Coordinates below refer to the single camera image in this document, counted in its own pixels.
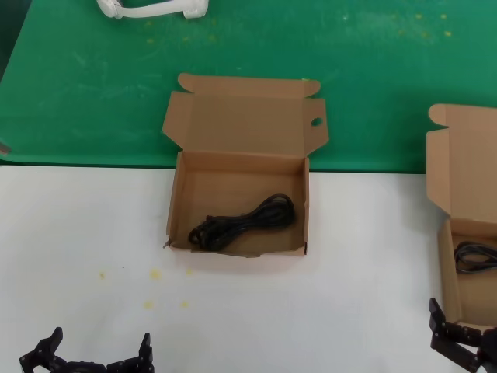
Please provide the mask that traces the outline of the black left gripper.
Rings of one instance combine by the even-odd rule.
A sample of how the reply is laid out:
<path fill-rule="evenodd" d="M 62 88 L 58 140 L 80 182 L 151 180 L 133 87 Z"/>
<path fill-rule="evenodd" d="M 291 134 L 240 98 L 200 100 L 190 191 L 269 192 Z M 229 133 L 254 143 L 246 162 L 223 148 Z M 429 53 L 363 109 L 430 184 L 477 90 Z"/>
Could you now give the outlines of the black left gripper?
<path fill-rule="evenodd" d="M 19 359 L 23 373 L 34 373 L 37 367 L 50 372 L 65 373 L 154 373 L 151 334 L 145 333 L 138 350 L 138 355 L 107 366 L 94 362 L 65 361 L 55 352 L 63 339 L 63 330 L 57 327 L 48 337 L 39 341 L 36 347 Z"/>

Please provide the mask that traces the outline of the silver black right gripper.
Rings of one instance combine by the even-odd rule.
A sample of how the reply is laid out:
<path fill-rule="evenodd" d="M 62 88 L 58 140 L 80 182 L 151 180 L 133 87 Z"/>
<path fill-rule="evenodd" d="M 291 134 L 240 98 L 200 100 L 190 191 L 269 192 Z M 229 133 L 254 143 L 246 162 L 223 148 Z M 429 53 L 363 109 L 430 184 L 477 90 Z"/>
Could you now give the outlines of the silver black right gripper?
<path fill-rule="evenodd" d="M 468 372 L 496 373 L 496 328 L 483 332 L 446 321 L 435 298 L 429 300 L 430 347 Z"/>

